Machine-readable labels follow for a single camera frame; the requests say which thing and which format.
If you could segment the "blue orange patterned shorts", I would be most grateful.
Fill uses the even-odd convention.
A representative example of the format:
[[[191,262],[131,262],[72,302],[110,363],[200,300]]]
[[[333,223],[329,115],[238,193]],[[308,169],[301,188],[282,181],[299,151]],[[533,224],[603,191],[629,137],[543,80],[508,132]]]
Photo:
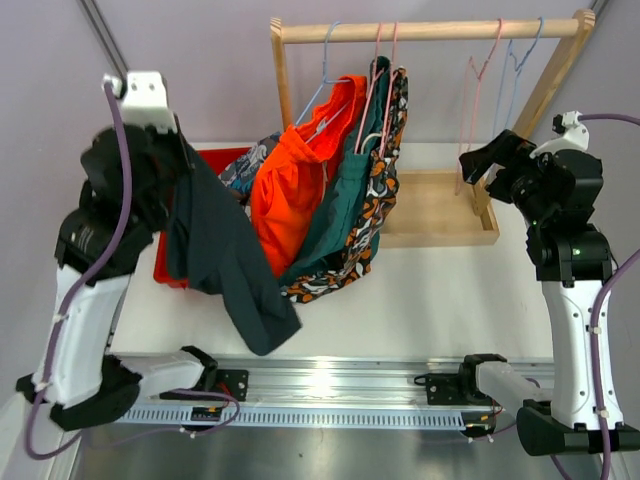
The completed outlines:
[[[257,141],[238,158],[234,159],[218,175],[232,195],[242,204],[248,202],[256,175],[271,152],[278,145],[280,132],[275,132]]]

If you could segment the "pink hanger of navy shorts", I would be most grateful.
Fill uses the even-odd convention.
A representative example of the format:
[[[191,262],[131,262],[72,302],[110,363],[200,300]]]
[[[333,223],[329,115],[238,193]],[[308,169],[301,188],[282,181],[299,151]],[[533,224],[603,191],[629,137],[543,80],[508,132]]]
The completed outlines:
[[[469,56],[464,75],[462,92],[461,119],[459,124],[458,151],[460,156],[470,150],[475,137],[479,99],[485,72],[502,39],[504,20],[498,19],[498,28],[494,43],[484,60],[477,64],[473,55]]]

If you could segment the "dark navy shorts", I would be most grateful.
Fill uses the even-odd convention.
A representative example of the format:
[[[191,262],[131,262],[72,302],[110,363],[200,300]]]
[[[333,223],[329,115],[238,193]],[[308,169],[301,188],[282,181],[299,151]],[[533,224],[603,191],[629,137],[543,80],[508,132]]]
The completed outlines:
[[[193,281],[189,287],[220,295],[246,346],[252,353],[265,356],[291,338],[301,328],[301,322],[292,303],[281,295],[257,234],[243,208],[242,211],[249,231],[233,237],[222,273],[216,281],[207,282],[217,291],[196,290]]]

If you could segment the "blue hanger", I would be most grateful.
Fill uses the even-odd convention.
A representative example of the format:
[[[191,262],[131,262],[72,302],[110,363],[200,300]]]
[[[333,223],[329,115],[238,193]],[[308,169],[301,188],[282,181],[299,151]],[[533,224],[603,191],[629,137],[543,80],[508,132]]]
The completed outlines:
[[[539,39],[541,38],[541,34],[544,29],[544,26],[545,26],[545,19],[543,17],[540,17],[538,20],[538,28],[536,31],[536,35],[534,36],[534,40],[532,41],[529,48],[525,51],[522,58],[519,58],[516,55],[516,52],[514,50],[514,42],[515,42],[514,39],[510,39],[507,44],[505,58],[504,58],[501,76],[500,76],[498,97],[496,100],[496,108],[494,112],[494,119],[493,119],[493,125],[492,125],[493,133],[499,133],[500,131],[511,126],[511,117],[513,115],[515,100],[518,95],[519,80],[531,53],[534,51],[534,49],[536,48],[539,42]],[[501,109],[502,109],[503,97],[504,97],[506,80],[507,80],[507,71],[509,70],[509,68],[512,68],[513,70],[511,96],[508,101],[506,114],[504,115],[504,117],[501,117]]]
[[[311,110],[311,108],[315,105],[317,98],[322,93],[323,89],[328,85],[337,85],[340,83],[345,83],[345,80],[332,80],[329,78],[329,42],[332,36],[333,31],[337,26],[341,24],[340,21],[334,22],[328,29],[323,44],[323,59],[322,59],[322,77],[319,86],[316,91],[304,107],[303,111],[298,116],[295,126],[299,126],[302,121],[305,119],[307,113]],[[316,137],[318,137],[324,130],[347,108],[347,104],[342,105],[336,113],[334,113],[331,117],[323,117],[319,123],[317,124],[315,131],[308,138],[306,138],[305,143],[310,144]]]

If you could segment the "orange black patterned shorts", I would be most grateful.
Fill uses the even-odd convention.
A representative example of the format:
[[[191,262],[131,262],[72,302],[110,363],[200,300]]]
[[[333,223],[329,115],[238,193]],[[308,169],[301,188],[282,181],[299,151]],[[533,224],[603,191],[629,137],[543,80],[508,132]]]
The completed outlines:
[[[390,127],[384,158],[379,157],[379,145],[370,152],[370,175],[364,204],[347,238],[349,252],[355,254],[354,266],[343,274],[326,274],[322,278],[306,277],[290,287],[281,287],[282,295],[296,303],[310,303],[324,295],[338,291],[371,271],[380,230],[397,203],[400,187],[396,162],[399,159],[404,128],[408,117],[409,79],[406,69],[394,70],[390,104]]]

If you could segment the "pink hanger of patterned shorts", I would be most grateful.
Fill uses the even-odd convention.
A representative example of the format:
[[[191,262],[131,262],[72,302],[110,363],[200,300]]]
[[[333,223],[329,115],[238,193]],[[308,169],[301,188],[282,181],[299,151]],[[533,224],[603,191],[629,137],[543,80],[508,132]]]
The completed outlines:
[[[379,147],[379,157],[382,159],[384,158],[384,153],[385,153],[385,149],[386,149],[386,142],[387,142],[387,136],[388,136],[388,130],[390,127],[390,104],[391,104],[391,95],[392,95],[392,89],[393,89],[393,82],[394,82],[394,66],[395,66],[395,60],[396,60],[396,51],[397,51],[397,43],[398,43],[398,33],[399,33],[399,25],[400,22],[395,22],[394,23],[394,29],[393,29],[393,44],[392,44],[392,56],[391,56],[391,62],[390,62],[390,71],[389,71],[389,85],[388,85],[388,91],[387,91],[387,97],[386,97],[386,103],[385,103],[385,109],[384,109],[384,121],[383,121],[383,128],[381,131],[381,139],[380,139],[380,147]]]

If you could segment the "pink hanger of teal shorts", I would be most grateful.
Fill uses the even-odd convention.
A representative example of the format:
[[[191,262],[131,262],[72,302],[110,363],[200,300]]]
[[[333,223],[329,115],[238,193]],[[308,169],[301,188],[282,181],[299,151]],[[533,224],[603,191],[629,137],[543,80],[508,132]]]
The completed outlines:
[[[383,79],[391,65],[388,57],[379,54],[383,26],[383,23],[378,24],[375,56],[370,65],[370,84],[354,147],[354,152],[359,155],[369,156],[376,145],[376,141],[382,138]]]

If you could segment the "teal green shorts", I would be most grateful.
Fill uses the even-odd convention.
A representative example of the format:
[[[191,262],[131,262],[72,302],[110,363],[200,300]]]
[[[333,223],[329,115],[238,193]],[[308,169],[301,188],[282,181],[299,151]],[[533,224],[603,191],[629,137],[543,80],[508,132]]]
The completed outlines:
[[[317,279],[328,273],[343,274],[355,264],[357,256],[349,252],[347,238],[364,204],[371,169],[370,152],[379,145],[378,139],[366,137],[382,130],[391,62],[379,56],[371,66],[376,69],[376,78],[368,107],[347,135],[338,171],[313,214],[298,256],[279,279],[281,287],[290,287],[306,277]]]

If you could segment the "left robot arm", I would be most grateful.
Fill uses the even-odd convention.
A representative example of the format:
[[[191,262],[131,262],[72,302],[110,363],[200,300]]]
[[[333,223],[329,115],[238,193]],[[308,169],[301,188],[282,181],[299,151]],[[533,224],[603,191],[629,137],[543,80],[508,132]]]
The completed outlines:
[[[55,344],[16,382],[30,403],[50,404],[50,419],[66,432],[113,423],[141,398],[204,400],[217,387],[217,361],[194,346],[141,358],[109,351],[139,256],[165,229],[173,187],[193,169],[180,133],[126,125],[124,134],[120,142],[106,128],[81,155],[79,204],[54,251]]]

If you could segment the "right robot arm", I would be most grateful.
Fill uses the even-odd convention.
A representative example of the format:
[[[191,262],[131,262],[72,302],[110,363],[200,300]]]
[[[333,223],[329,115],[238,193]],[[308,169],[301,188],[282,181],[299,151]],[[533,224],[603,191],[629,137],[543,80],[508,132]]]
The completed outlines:
[[[489,396],[515,416],[531,456],[636,451],[612,382],[607,282],[616,274],[605,235],[591,223],[603,187],[600,159],[566,137],[536,146],[505,129],[459,158],[464,180],[499,168],[490,197],[514,205],[527,225],[527,254],[545,298],[552,332],[554,385],[536,388],[507,361],[483,357],[456,380],[468,403]]]

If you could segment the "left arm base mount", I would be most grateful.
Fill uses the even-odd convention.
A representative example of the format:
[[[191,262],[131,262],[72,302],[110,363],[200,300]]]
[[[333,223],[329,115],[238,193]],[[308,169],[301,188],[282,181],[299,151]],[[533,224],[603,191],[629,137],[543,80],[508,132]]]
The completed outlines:
[[[249,387],[249,371],[219,369],[213,384],[213,392],[224,393],[239,402],[245,402]]]

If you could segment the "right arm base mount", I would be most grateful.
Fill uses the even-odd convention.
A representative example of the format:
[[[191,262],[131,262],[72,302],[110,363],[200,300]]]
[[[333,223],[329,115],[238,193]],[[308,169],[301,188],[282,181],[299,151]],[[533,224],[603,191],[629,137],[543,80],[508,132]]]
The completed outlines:
[[[413,383],[425,391],[427,403],[431,406],[473,405],[475,403],[459,373],[426,373],[415,376]]]

